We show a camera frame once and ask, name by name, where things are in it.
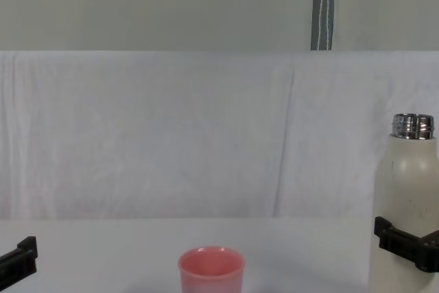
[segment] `pink cup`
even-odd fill
[[[241,293],[246,260],[227,247],[187,251],[178,260],[182,293]]]

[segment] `gray wall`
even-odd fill
[[[333,49],[438,50],[439,0],[335,0]]]
[[[0,0],[0,49],[308,50],[312,0]]]

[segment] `cup rim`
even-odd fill
[[[238,267],[238,269],[233,270],[232,272],[229,272],[227,274],[221,274],[219,276],[204,276],[202,274],[194,274],[193,272],[190,272],[182,267],[183,261],[191,254],[193,253],[199,253],[200,250],[223,250],[224,252],[228,252],[236,257],[238,257],[241,260],[241,265]],[[188,250],[187,252],[184,252],[183,255],[178,259],[178,268],[181,272],[189,275],[190,277],[197,278],[197,279],[210,279],[210,280],[216,280],[216,279],[226,279],[229,277],[233,277],[236,274],[239,274],[244,270],[246,266],[246,258],[237,250],[233,250],[232,248],[225,247],[225,246],[201,246],[197,248],[192,248],[191,250]]]

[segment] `white table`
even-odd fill
[[[0,222],[0,252],[35,235],[38,272],[5,292],[178,293],[178,257],[203,245],[247,259],[244,293],[365,292],[371,226],[329,219]]]

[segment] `water bottle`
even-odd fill
[[[370,293],[437,293],[439,162],[431,115],[397,114],[375,177]]]

